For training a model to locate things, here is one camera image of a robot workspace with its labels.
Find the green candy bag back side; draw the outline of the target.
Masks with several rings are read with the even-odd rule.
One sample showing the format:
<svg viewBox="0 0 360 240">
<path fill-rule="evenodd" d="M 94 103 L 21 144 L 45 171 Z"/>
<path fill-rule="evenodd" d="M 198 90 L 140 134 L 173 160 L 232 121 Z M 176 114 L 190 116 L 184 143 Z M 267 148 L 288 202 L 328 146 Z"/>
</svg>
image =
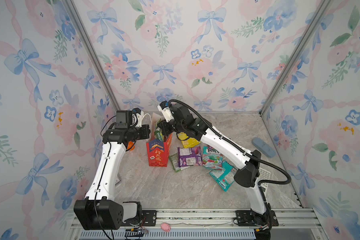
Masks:
<svg viewBox="0 0 360 240">
<path fill-rule="evenodd" d="M 162 120 L 158 120 L 156 123 L 155 123 L 155 129 L 154 129 L 154 135 L 155 135 L 155 138 L 158 139 L 159 141 L 161 142 L 164 142 L 166 140 L 166 137 L 163 135 L 163 132 L 162 132 L 162 129 L 160 127 L 160 123 L 161 123 Z"/>
</svg>

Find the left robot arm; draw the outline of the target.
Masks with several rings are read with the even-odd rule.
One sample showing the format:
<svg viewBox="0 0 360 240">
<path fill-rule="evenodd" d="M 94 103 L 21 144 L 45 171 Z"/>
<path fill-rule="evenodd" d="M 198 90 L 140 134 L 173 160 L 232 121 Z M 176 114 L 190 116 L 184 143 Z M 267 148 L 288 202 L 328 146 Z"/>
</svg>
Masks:
<svg viewBox="0 0 360 240">
<path fill-rule="evenodd" d="M 84 230 L 117 230 L 137 226 L 143 221 L 140 202 L 115 202 L 115 185 L 121 161 L 129 142 L 150 137 L 150 126 L 108 128 L 103 135 L 103 150 L 93 183 L 83 200 L 77 200 L 74 213 Z"/>
</svg>

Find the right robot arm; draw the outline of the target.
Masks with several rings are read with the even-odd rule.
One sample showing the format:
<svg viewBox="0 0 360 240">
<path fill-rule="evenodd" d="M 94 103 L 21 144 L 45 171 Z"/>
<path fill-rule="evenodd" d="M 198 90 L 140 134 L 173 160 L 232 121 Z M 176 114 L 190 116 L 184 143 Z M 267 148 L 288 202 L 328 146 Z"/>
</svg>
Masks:
<svg viewBox="0 0 360 240">
<path fill-rule="evenodd" d="M 234 165 L 237 169 L 234 181 L 245 188 L 250 201 L 248 223 L 262 227 L 268 225 L 272 221 L 272 215 L 259 185 L 259 158 L 220 133 L 197 111 L 181 101 L 176 101 L 173 105 L 163 101 L 158 105 L 158 110 L 165 119 L 164 123 L 159 124 L 164 135 L 185 133 L 214 148 Z"/>
</svg>

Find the red paper gift bag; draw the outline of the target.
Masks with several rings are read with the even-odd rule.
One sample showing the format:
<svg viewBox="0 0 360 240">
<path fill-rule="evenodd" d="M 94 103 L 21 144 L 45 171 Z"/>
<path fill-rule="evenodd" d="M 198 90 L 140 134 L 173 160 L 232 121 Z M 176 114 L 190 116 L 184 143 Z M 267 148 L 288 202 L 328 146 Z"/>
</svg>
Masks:
<svg viewBox="0 0 360 240">
<path fill-rule="evenodd" d="M 151 136 L 146 143 L 147 147 L 147 156 L 150 167 L 167 167 L 168 160 L 170 156 L 170 148 L 172 143 L 172 134 L 166 137 L 164 142 L 159 141 L 155 138 L 154 129 L 155 123 L 158 120 L 163 120 L 163 117 L 160 117 L 158 114 L 151 114 Z"/>
</svg>

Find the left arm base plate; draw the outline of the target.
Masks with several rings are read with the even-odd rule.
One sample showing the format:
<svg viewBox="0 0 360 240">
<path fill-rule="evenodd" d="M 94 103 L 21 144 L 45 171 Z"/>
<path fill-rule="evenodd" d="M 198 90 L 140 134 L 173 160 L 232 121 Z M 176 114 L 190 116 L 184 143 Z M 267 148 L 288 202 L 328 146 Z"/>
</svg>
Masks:
<svg viewBox="0 0 360 240">
<path fill-rule="evenodd" d="M 137 212 L 137 215 L 133 218 L 127 219 L 121 222 L 122 227 L 154 227 L 157 221 L 156 210 L 141 210 Z"/>
</svg>

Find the teal Fox's mint blossom bag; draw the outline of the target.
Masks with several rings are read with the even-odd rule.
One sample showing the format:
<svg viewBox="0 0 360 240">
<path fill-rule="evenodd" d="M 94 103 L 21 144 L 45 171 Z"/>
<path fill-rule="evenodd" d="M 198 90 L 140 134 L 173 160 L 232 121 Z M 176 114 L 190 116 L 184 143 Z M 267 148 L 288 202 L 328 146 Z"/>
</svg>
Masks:
<svg viewBox="0 0 360 240">
<path fill-rule="evenodd" d="M 222 170 L 223 155 L 212 147 L 203 147 L 202 166 L 209 170 Z"/>
</svg>

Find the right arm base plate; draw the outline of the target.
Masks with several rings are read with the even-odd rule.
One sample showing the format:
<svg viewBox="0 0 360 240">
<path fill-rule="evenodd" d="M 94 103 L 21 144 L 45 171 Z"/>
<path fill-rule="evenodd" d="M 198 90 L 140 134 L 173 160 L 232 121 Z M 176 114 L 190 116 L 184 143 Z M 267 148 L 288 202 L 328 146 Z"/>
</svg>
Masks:
<svg viewBox="0 0 360 240">
<path fill-rule="evenodd" d="M 240 227 L 264 227 L 269 224 L 270 215 L 265 212 L 263 215 L 252 210 L 237 210 L 234 223 Z"/>
</svg>

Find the teal candy bag back side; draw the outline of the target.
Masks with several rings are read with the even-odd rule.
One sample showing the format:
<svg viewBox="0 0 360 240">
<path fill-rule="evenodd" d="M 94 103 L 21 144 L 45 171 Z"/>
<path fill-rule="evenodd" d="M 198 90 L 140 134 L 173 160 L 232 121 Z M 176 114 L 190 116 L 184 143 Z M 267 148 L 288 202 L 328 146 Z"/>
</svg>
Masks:
<svg viewBox="0 0 360 240">
<path fill-rule="evenodd" d="M 216 181 L 216 183 L 227 192 L 231 185 L 235 182 L 234 176 L 237 173 L 237 168 L 232 166 L 226 161 L 222 163 L 221 170 L 212 170 L 210 176 Z"/>
</svg>

